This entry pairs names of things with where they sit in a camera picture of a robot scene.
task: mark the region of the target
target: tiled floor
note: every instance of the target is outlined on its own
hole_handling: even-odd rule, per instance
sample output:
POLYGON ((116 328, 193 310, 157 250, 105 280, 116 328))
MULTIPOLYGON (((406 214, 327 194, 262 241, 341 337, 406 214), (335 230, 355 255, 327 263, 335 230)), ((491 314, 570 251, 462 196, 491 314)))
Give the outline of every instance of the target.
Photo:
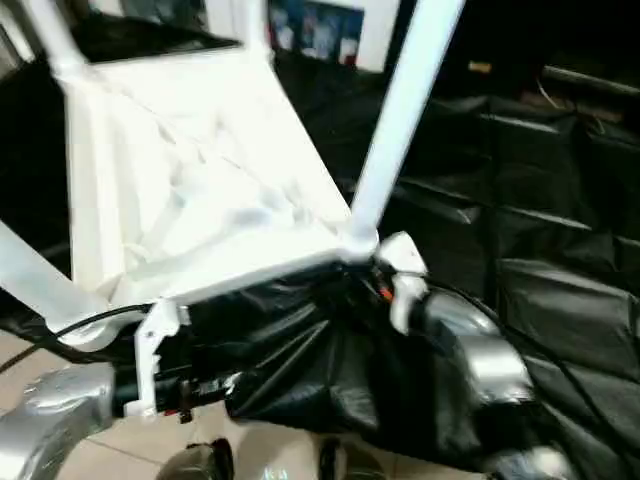
MULTIPOLYGON (((28 344, 0 332, 0 362, 28 344)), ((11 409, 24 386, 40 374, 65 365, 60 358, 39 352, 0 376, 0 410, 11 409)), ((82 442, 65 463, 60 480, 154 479, 173 454, 187 443, 229 439, 238 480, 314 480, 319 439, 306 432, 273 425, 238 425, 222 404, 197 409, 195 421, 179 425, 175 417, 162 417, 150 425, 135 419, 120 421, 111 430, 82 442)), ((437 465, 365 447, 388 478, 397 480, 479 479, 437 465)))

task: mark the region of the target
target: white bracket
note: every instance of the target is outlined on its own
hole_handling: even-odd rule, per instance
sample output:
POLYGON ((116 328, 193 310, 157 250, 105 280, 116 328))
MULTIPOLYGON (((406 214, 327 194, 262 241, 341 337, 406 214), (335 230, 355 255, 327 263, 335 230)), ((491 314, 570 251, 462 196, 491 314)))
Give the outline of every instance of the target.
POLYGON ((179 329, 178 306, 171 300, 161 299, 136 330, 138 400, 124 406, 126 416, 150 418, 157 414, 154 375, 158 371, 160 355, 156 355, 155 352, 165 337, 173 337, 179 329))
POLYGON ((411 307, 428 291, 422 278, 428 273, 427 265, 407 232, 396 233, 385 240, 376 256, 398 272, 393 276, 391 324, 398 332, 407 335, 411 307))

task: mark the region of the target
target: white metal leg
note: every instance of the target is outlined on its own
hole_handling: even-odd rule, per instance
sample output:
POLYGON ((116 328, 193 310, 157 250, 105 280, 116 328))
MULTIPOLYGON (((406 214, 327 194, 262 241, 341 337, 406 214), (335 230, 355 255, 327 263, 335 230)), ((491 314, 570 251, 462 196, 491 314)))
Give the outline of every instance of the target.
POLYGON ((49 64, 57 75, 87 63, 65 27, 64 18, 54 0, 23 0, 22 4, 32 19, 49 56, 49 64))
POLYGON ((43 316, 53 331, 107 307, 106 300, 75 286, 2 222, 0 287, 43 316))
POLYGON ((419 0, 360 176, 351 234, 370 241, 396 182, 465 0, 419 0))

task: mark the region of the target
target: black wire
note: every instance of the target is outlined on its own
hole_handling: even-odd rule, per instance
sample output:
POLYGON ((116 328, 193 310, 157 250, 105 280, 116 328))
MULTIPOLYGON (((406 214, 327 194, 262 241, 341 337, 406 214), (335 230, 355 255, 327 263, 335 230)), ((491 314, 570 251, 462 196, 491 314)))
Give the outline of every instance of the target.
POLYGON ((584 388, 582 382, 578 380, 578 378, 573 374, 573 372, 569 370, 566 363, 553 350, 546 347, 545 345, 538 342, 537 340, 531 338, 526 333, 521 332, 517 328, 511 325, 507 325, 503 322, 500 322, 500 319, 496 312, 494 312, 491 308, 489 308, 480 300, 468 294, 464 290, 461 290, 447 283, 440 282, 438 280, 433 280, 431 278, 425 277, 424 275, 419 275, 412 272, 398 272, 398 273, 419 276, 423 278, 425 282, 427 282, 427 284, 433 287, 436 287, 441 290, 449 291, 455 295, 458 295, 459 297, 463 298, 464 300, 472 304, 482 313, 484 313, 487 317, 489 317, 496 324, 496 326, 498 326, 498 328, 500 328, 503 331, 503 334, 505 334, 506 337, 509 337, 510 334, 515 337, 518 337, 518 339, 524 341, 524 343, 527 343, 534 350, 537 350, 539 353, 542 353, 543 356, 547 357, 547 359, 550 360, 562 372, 562 374, 569 381, 569 383, 574 388, 574 390, 578 393, 578 395, 582 398, 584 403, 587 405, 587 408, 589 408, 589 410, 591 411, 593 416, 596 418, 600 426, 604 429, 603 433, 607 436, 613 450, 617 453, 618 457, 624 464, 624 469, 627 476, 630 479, 635 479, 634 468, 631 465, 629 459, 622 452, 626 451, 626 452, 631 452, 633 454, 636 454, 637 449, 629 445, 628 442, 620 435, 620 433, 616 430, 616 428, 611 424, 611 422, 607 420, 604 413, 602 413, 602 410, 600 410, 596 402, 593 400, 593 397, 591 397, 589 392, 587 392, 587 390, 584 388))
POLYGON ((107 318, 113 317, 115 315, 120 315, 120 314, 123 314, 123 313, 130 313, 130 312, 147 313, 150 308, 151 308, 150 304, 128 305, 126 307, 115 308, 113 310, 109 310, 108 312, 98 313, 96 315, 92 315, 89 318, 85 318, 84 320, 81 320, 81 321, 79 321, 77 323, 74 323, 73 325, 71 325, 71 326, 69 326, 67 328, 63 328, 59 332, 56 332, 54 335, 52 335, 50 337, 47 337, 45 340, 42 340, 42 341, 40 341, 38 343, 34 343, 29 348, 23 350, 22 352, 20 352, 16 356, 14 356, 14 357, 10 358, 9 360, 7 360, 6 362, 4 362, 0 366, 0 375, 2 375, 4 372, 9 370, 10 368, 15 366, 16 364, 20 363, 25 358, 33 355, 34 353, 36 353, 41 348, 45 348, 46 346, 48 346, 48 345, 50 345, 52 343, 55 343, 55 341, 57 339, 59 339, 60 337, 63 337, 68 333, 71 333, 71 332, 73 332, 75 330, 78 330, 79 328, 86 327, 87 325, 91 325, 92 323, 96 323, 96 322, 99 322, 100 320, 105 320, 107 318))

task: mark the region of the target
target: silver wrapped handle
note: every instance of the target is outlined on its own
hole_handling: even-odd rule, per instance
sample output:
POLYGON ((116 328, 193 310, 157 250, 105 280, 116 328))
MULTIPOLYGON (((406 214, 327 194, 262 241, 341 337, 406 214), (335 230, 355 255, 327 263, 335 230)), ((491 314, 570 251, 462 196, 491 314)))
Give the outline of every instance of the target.
POLYGON ((113 424, 115 374, 106 363, 74 366, 27 387, 0 418, 0 480, 53 480, 73 448, 113 424))

